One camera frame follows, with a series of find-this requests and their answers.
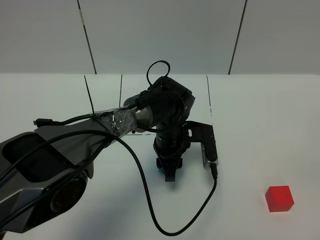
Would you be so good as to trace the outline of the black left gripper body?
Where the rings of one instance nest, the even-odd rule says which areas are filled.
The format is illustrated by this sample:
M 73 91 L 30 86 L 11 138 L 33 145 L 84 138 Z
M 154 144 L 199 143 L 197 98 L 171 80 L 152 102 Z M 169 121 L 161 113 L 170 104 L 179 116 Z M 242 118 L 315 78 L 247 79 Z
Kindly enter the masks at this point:
M 190 147 L 188 143 L 189 130 L 186 122 L 172 130 L 157 132 L 153 148 L 160 159 L 163 170 L 168 159 L 182 158 L 182 154 Z

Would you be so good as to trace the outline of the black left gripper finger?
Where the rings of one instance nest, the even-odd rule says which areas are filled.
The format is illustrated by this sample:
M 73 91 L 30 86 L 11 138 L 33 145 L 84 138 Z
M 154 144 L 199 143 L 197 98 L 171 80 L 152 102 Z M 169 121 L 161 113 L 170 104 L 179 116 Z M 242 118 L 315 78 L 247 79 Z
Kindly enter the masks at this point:
M 182 158 L 167 159 L 164 162 L 164 175 L 166 182 L 174 182 L 176 179 L 176 171 L 183 166 Z
M 156 166 L 157 166 L 157 169 L 162 169 L 163 170 L 162 163 L 161 163 L 161 161 L 160 161 L 160 159 L 158 157 L 156 158 Z

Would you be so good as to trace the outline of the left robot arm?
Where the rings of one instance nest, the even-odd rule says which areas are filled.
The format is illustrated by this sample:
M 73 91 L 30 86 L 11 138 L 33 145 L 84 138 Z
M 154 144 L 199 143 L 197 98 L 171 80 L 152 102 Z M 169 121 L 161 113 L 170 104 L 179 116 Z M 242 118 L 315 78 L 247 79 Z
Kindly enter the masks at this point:
M 189 147 L 192 92 L 162 76 L 121 108 L 58 122 L 39 118 L 36 130 L 0 145 L 0 230 L 24 233 L 70 210 L 94 175 L 94 160 L 130 132 L 156 134 L 156 165 L 167 182 Z

